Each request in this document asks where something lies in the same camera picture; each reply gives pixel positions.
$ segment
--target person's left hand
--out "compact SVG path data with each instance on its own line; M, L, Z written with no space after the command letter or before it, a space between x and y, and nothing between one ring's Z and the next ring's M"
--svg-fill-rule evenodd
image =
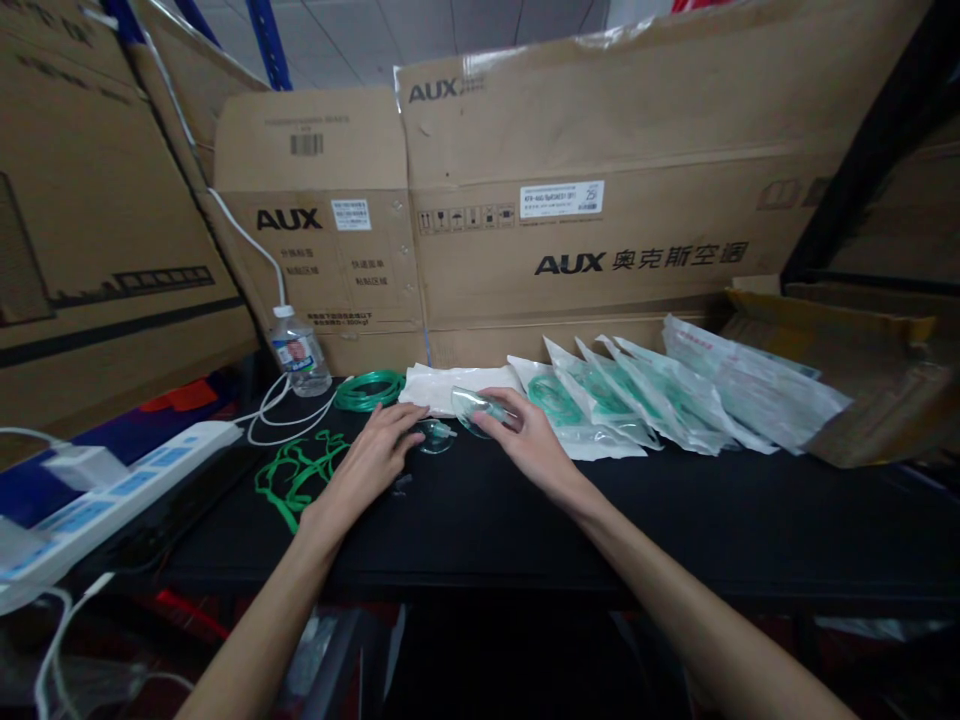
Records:
M329 524L332 521L346 533L400 474L407 452L423 442L423 433L405 433L429 412L430 408L413 403L389 408L377 405L327 489L303 511L301 525ZM333 510L328 517L323 521L317 519L328 509Z

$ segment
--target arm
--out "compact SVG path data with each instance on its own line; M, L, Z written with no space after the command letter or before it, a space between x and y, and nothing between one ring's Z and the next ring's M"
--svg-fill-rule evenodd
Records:
M266 717L340 543L403 469L423 435L403 433L427 414L405 403L377 407L260 594L210 663L177 720Z
M543 411L514 390L484 390L523 422L474 420L563 508L623 578L721 712L741 720L854 718L779 645L623 516L567 457Z

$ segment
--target white cable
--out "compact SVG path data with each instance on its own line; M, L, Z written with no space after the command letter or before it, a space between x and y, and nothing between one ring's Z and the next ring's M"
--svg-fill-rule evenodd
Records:
M73 621L73 618L76 617L77 613L80 612L80 609L86 605L94 595L103 590L107 583L113 580L115 574L116 573L104 573L84 591L83 597L80 598L80 601L66 614L63 635L61 635L59 638L54 636L53 641L50 643L50 647L47 649L47 655L52 654L53 656L51 665L53 666L53 683L57 688L57 694L60 696L60 702L63 703L63 708L67 711L67 715L69 715L73 720L83 720L83 715L80 714L80 711L77 710L77 707L73 704L73 701L70 700L70 694L67 692L67 683L63 678L63 668L60 665L60 645L63 643L63 638L66 635L67 627L69 627L70 623Z
M320 410L318 411L321 413L320 417L318 417L316 420L310 423L308 427L304 428L303 430L298 432L296 435L291 435L290 437L284 438L283 440L274 440L268 443L260 442L259 440L253 439L253 426L257 424L256 420L254 420L252 423L250 423L250 427L247 428L247 442L250 443L251 445L256 445L258 447L272 447L274 445L283 445L284 443L288 443L291 440L296 440L301 435L305 435L306 433L313 430L317 425L319 425L323 421L323 419L327 416L327 411L330 410L331 405L333 405L333 398L330 398L327 401L327 404L324 405L322 408L320 408Z
M0 585L7 587L17 585L21 587L35 588L37 590L42 590L44 593L49 595L57 596L60 598L60 602L63 603L63 614L60 615L60 624L57 625L57 631L53 634L53 640L50 641L50 647L47 648L47 654L43 656L43 661L40 663L40 670L37 672L37 679L34 680L33 683L33 700L37 704L37 718L38 720L50 720L50 703L47 700L45 681L47 671L50 668L50 663L53 658L53 653L51 653L51 650L60 644L60 640L67 632L67 625L70 624L70 618L72 617L71 612L73 611L73 598L70 597L70 593L68 593L66 590L54 587L53 585L36 585L34 583L19 581L0 582Z
M283 386L283 391L279 395L277 395L277 397L271 400L266 407L264 407L264 403L267 401L267 398L270 397L270 393L272 393L274 388L277 387L277 385L279 385L283 380L287 381L287 384ZM252 412L249 415L244 415L243 417L234 418L233 420L231 420L231 422L234 425L236 425L237 423L242 423L246 420L250 420L251 418L255 418L255 417L260 417L262 419L262 415L265 412L275 408L277 405L280 404L280 401L287 396L287 393L290 391L291 387L292 386L290 385L290 376L287 375L286 373L282 374L280 377L276 379L273 385L270 386L270 389L267 390L267 393L263 396L263 400L260 401L260 407L257 409L256 412Z
M46 440L50 443L50 447L54 450L64 447L70 447L70 443L66 440L61 440L60 438L55 438L53 435L50 435L45 432L40 432L39 430L31 430L30 428L15 428L15 427L0 427L0 433L13 433L14 435L27 435L29 437L35 437L40 440Z
M236 221L236 219L233 217L233 214L227 208L227 204L223 201L223 198L220 197L220 193L218 193L213 188L207 188L207 191L210 193L210 196L217 201L217 205L219 205L220 209L223 210L223 214L227 216L227 220L229 220L230 224L237 229L237 232L240 233L247 242L253 245L257 250L259 250L260 254L263 255L267 260L269 260L271 265L273 265L273 269L277 271L277 285L279 286L279 289L280 289L280 304L286 305L287 290L283 285L283 272L280 270L280 264L276 260L274 260L273 255L271 255L270 253L268 253L266 250L263 249L260 243L258 243L252 237L250 237L250 234L246 230L240 227L240 223Z
M277 385L280 384L280 381L283 380L284 377L287 378L287 383L286 385L284 385L283 391L273 400L269 400L271 393L273 393ZM347 378L347 380L352 380L352 379L353 379L352 375ZM296 440L298 437L300 437L301 435L305 435L306 433L310 432L311 430L313 430L313 428L315 428L317 425L320 424L320 422L327 416L327 413L330 411L330 406L333 405L333 398L336 397L336 392L334 392L333 396L331 396L331 398L327 401L325 405L321 406L315 412L310 413L306 417L300 418L299 420L275 422L273 420L268 419L266 416L267 411L270 410L271 408L276 407L280 403L280 401L283 400L284 397L286 397L290 389L291 389L291 385L290 385L289 376L281 375L279 378L276 379L273 385L270 386L270 389L267 390L266 394L263 396L263 400L260 401L260 408L257 410L257 412L251 413L249 415L244 415L243 417L237 418L236 420L233 421L234 424L236 424L236 423L243 422L245 420L252 420L249 427L247 427L248 443L250 443L251 445L256 445L258 447L273 447L274 445L283 445L284 443L288 443L291 440ZM283 440L274 440L271 442L260 442L259 440L253 439L253 426L257 424L257 420L260 420L264 424L271 425L273 427L286 427L289 425L300 425L301 423L305 423L308 420L312 420L315 417L317 419L314 420L306 428L296 433L295 435L291 435L290 437L284 438Z
M189 680L187 680L185 677L181 677L181 676L177 675L176 673L163 673L163 672L147 673L147 674L144 676L143 679L144 679L144 682L146 682L147 680L152 680L152 679L155 679L155 680L172 680L173 682L177 683L178 685L182 685L183 687L185 687L185 688L186 688L187 690L189 690L190 692L193 692L194 689L196 688L196 685L194 685L192 682L190 682Z

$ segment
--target charger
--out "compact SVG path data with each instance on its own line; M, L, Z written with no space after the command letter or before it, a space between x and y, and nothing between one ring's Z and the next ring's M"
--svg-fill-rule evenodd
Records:
M130 474L127 466L105 447L61 444L56 456L40 463L74 490L88 492L113 487Z

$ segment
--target ceiling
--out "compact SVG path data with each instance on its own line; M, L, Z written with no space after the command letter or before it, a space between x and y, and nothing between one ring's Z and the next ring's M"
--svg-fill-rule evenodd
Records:
M224 50L264 78L245 0L196 2ZM394 65L597 32L611 3L624 1L273 0L273 13L294 89L337 88L392 85Z

